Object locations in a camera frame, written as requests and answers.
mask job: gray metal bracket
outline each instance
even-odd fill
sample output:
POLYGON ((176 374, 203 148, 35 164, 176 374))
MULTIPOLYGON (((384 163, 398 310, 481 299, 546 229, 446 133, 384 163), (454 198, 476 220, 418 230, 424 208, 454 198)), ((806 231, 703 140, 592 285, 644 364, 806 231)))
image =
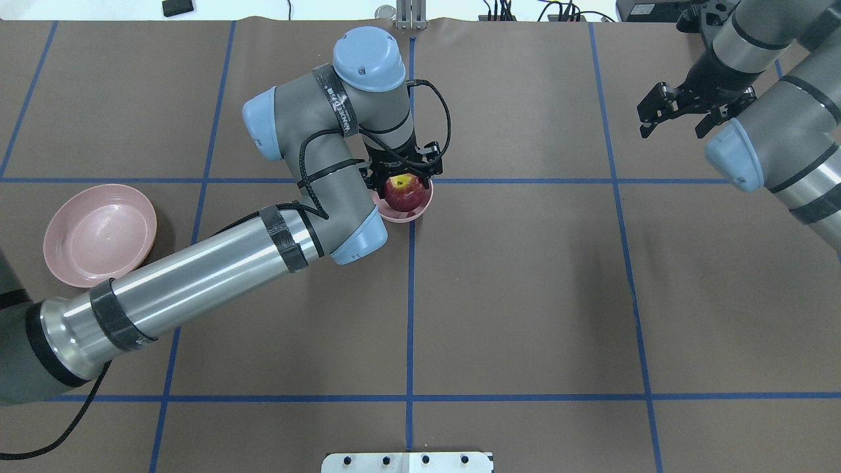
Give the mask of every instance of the gray metal bracket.
POLYGON ((426 29, 426 0, 397 0, 397 29, 426 29))

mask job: bowl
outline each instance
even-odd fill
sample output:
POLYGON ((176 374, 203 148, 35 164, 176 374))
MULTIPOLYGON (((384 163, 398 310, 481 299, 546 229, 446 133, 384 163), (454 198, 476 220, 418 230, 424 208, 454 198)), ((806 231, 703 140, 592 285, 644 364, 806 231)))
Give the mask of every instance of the bowl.
POLYGON ((420 202, 420 205, 415 207, 413 210, 408 212, 400 212, 398 210, 394 210, 389 207, 389 204, 386 203, 385 200, 380 199, 379 195, 377 195, 376 191, 371 192, 371 199, 373 200, 374 204, 377 205, 377 209, 379 209, 379 214, 387 221, 392 221, 394 223, 406 223, 413 221, 423 215, 426 211, 426 208, 429 207, 430 202, 432 202, 432 195, 434 192, 434 184, 432 184, 432 179, 429 180, 429 188, 426 190, 426 194, 424 195, 423 200, 420 202))
POLYGON ((90 288, 140 266, 156 231, 155 208, 139 190, 92 187, 53 216, 44 235, 44 260, 60 281, 90 288))

